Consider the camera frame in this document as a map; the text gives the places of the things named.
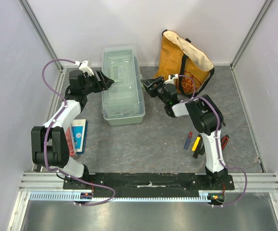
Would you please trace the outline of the green plastic tool box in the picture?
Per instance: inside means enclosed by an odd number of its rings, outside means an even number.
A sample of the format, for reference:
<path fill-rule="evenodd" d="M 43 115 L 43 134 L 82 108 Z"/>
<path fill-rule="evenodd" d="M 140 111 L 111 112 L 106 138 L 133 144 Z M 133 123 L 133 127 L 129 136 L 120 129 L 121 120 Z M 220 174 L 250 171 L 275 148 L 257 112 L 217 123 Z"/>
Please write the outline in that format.
<path fill-rule="evenodd" d="M 104 120 L 111 126 L 142 123 L 146 110 L 135 47 L 104 48 L 102 71 L 114 81 L 102 92 Z"/>

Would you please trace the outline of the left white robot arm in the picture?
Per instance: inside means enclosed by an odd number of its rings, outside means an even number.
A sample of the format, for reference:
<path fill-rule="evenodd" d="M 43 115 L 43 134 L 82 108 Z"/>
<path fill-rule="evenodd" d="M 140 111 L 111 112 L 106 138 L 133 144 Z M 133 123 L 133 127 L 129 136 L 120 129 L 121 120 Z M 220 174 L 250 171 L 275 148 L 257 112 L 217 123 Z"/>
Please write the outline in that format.
<path fill-rule="evenodd" d="M 42 126 L 31 130 L 32 161 L 48 171 L 61 173 L 67 181 L 74 180 L 80 189 L 86 189 L 91 183 L 86 165 L 70 156 L 66 132 L 72 121 L 84 109 L 87 96 L 108 90 L 114 80 L 106 77 L 101 70 L 73 70 L 69 73 L 69 86 L 58 111 Z"/>

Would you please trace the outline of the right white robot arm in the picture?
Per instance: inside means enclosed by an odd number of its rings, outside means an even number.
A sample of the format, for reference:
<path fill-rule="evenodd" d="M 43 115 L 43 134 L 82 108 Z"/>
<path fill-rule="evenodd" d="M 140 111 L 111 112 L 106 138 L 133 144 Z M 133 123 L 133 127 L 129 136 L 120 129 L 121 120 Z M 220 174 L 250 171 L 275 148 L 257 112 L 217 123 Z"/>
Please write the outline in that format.
<path fill-rule="evenodd" d="M 192 187 L 213 190 L 226 187 L 233 190 L 233 179 L 228 174 L 221 147 L 223 115 L 207 94 L 180 101 L 177 87 L 173 84 L 177 77 L 178 75 L 174 75 L 167 81 L 164 77 L 142 79 L 141 83 L 151 97 L 161 99 L 168 116 L 190 116 L 194 128 L 202 137 L 206 154 L 206 174 L 198 180 L 191 178 Z"/>

